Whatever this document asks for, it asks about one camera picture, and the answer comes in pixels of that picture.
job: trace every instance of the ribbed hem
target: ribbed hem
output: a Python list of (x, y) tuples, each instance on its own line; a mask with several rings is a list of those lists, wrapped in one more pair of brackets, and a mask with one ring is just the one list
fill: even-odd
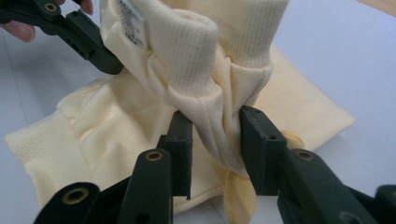
[(6, 136), (34, 182), (40, 206), (64, 186), (90, 179), (87, 163), (69, 128), (70, 124), (57, 111), (28, 129)]
[(172, 9), (161, 1), (130, 2), (146, 20), (149, 48), (169, 69), (169, 85), (189, 96), (208, 95), (215, 91), (211, 74), (219, 36), (217, 25), (205, 16)]

